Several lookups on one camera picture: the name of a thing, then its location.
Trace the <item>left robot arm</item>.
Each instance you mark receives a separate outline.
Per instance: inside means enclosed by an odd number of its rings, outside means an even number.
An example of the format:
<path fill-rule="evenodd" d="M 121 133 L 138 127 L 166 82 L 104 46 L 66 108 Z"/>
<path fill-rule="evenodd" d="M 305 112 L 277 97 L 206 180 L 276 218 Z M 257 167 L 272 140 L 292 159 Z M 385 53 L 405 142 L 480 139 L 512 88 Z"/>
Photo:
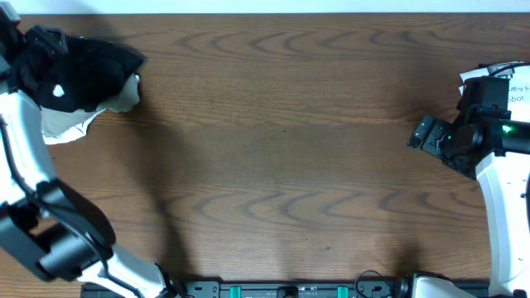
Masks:
<path fill-rule="evenodd" d="M 53 124 L 139 100 L 140 55 L 106 41 L 1 25 L 1 246 L 43 281 L 82 281 L 123 297 L 182 297 L 155 263 L 116 240 L 104 213 L 55 173 Z"/>

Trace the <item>black t-shirt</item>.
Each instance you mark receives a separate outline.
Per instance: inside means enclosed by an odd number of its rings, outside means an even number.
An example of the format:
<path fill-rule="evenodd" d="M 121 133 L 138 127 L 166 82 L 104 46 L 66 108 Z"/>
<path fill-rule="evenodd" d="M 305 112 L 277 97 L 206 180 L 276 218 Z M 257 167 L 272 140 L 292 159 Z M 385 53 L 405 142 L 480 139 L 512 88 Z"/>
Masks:
<path fill-rule="evenodd" d="M 39 89 L 29 94 L 44 108 L 93 112 L 100 103 L 118 95 L 144 61 L 144 56 L 130 47 L 77 36 L 65 40 L 68 53 L 45 74 Z"/>

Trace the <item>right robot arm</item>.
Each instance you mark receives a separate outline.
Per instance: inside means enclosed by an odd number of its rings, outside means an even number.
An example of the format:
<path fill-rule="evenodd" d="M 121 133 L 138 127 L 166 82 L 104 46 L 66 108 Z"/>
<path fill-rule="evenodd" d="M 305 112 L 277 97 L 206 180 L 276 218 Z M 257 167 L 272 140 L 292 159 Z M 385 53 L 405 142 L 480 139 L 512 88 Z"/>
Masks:
<path fill-rule="evenodd" d="M 480 117 L 453 123 L 426 115 L 408 146 L 479 183 L 491 251 L 489 296 L 529 295 L 529 124 Z"/>

